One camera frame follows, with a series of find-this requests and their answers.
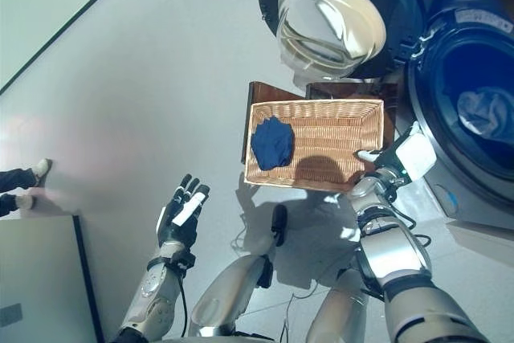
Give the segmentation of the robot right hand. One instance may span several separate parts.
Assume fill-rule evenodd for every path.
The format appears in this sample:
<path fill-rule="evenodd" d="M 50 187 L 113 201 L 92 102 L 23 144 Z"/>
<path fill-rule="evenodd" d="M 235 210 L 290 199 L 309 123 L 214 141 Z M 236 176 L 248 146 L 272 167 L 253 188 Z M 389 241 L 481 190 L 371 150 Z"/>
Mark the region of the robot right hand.
<path fill-rule="evenodd" d="M 386 150 L 358 150 L 355 156 L 374 165 L 375 171 L 387 170 L 387 179 L 394 186 L 415 182 L 434 166 L 436 153 L 420 124 L 414 121 Z"/>

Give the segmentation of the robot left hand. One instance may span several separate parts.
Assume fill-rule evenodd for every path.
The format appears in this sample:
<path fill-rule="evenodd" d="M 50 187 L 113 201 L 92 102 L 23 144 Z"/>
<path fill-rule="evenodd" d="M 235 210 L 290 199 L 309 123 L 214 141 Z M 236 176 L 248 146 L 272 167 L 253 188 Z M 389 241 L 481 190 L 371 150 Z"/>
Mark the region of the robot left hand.
<path fill-rule="evenodd" d="M 173 192 L 173 197 L 161 209 L 157 220 L 158 246 L 179 242 L 191 248 L 196 242 L 198 219 L 209 197 L 210 187 L 198 178 L 186 174 Z"/>

